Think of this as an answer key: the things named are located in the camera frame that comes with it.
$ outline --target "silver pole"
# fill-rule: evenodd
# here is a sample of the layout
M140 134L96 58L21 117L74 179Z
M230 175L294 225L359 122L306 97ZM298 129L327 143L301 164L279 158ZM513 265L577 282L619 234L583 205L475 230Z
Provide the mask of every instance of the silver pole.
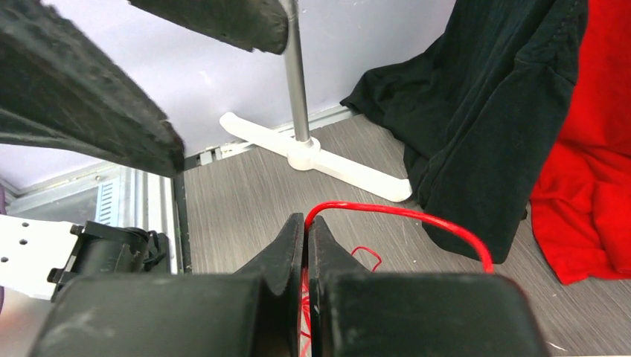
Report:
M281 0L289 17L289 38L285 50L285 71L289 86L289 101L292 104L295 139L308 142L309 117L307 115L307 95L304 90L304 70L298 26L298 0Z

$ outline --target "white wall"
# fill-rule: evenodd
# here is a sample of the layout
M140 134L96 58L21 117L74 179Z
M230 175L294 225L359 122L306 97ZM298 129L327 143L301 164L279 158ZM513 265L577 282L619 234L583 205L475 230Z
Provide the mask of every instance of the white wall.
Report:
M105 51L168 114L187 155L233 140L219 117L264 126L291 121L283 58L250 54L137 10L125 0L47 0ZM424 51L444 31L455 0L300 0L310 113L338 105L366 70ZM68 172L82 155L43 150L25 163L0 156L17 187ZM16 175L38 166L28 177Z

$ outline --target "gray wooden floor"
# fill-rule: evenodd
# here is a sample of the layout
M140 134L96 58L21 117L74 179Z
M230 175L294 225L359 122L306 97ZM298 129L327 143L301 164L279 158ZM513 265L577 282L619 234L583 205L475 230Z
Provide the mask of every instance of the gray wooden floor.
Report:
M314 131L322 147L405 177L403 146L355 117ZM193 273L233 272L275 237L292 212L327 200L390 204L318 172L300 173L263 149L185 173ZM403 204L415 208L411 202ZM384 259L379 271L480 271L479 263L440 250L419 223L375 213L323 213L346 249L366 245ZM366 266L374 261L358 254ZM531 224L523 222L497 272L529 296L553 356L631 354L631 280L587 280L562 286L542 258Z

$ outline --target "red cloth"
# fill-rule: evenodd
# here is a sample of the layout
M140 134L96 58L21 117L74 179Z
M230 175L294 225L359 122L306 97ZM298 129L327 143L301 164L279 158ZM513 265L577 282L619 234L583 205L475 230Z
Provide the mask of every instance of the red cloth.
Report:
M631 278L631 0L591 0L567 121L531 196L561 283Z

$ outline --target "red wire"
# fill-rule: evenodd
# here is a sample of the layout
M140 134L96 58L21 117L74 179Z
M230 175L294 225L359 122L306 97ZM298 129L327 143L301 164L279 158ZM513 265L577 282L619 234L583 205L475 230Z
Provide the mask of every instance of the red wire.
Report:
M489 274L493 273L493 261L491 260L491 254L489 253L487 246L478 237L476 237L475 234L469 232L467 229L462 228L459 225L455 225L444 219L440 219L436 216L432 216L431 214L417 212L415 210L407 210L405 208L390 207L390 206L383 206L383 205L371 205L367 203L355 203L355 202L343 202L343 201L322 202L321 204L315 206L309 212L309 214L307 214L307 218L304 220L305 233L309 232L309 227L311 227L311 224L313 223L313 220L318 215L318 213L330 208L394 214L398 216L405 216L409 218L419 219L420 221L429 223L430 225L434 225L436 227L442 228L445 231L451 232L454 235L460 237L463 241L469 243L469 245L473 247L475 252L480 257L480 261L482 262L482 266L484 267L484 272L489 273ZM377 258L377 264L373 266L371 271L377 270L377 267L381 265L382 263L381 256L378 255L372 249L365 247L363 245L355 247L355 249L353 249L350 255L354 255L360 249L367 251L370 254L373 254L373 256ZM302 315L304 316L305 324L307 325L307 329L309 330L309 333L300 331L300 334L302 336L307 337L309 340L302 347L302 350L300 351L300 357L305 357L307 355L307 352L311 345L310 301L309 301L309 286L307 285L308 279L309 279L309 275L307 273L307 269L305 268L302 271L302 293L307 294L307 295L303 296L301 299L301 310L302 310Z
M343 202L343 201L322 202L321 204L315 206L309 212L309 214L307 214L307 218L304 220L305 232L309 231L309 227L313 223L313 220L318 215L318 213L330 208L395 214L398 216L405 216L409 218L419 219L420 221L429 223L430 225L435 225L436 227L442 228L445 231L453 233L454 235L460 237L463 241L471 245L471 247L478 254L478 257L480 257L480 261L482 262L484 272L489 273L489 274L493 273L493 261L491 260L491 254L489 253L487 246L478 237L476 237L475 234L469 232L468 230L462 228L459 225L456 225L444 219L438 218L436 216L432 216L431 214L417 212L415 210L408 210L405 208L390 207L390 206L383 206L383 205L371 205L368 203L355 203L355 202Z

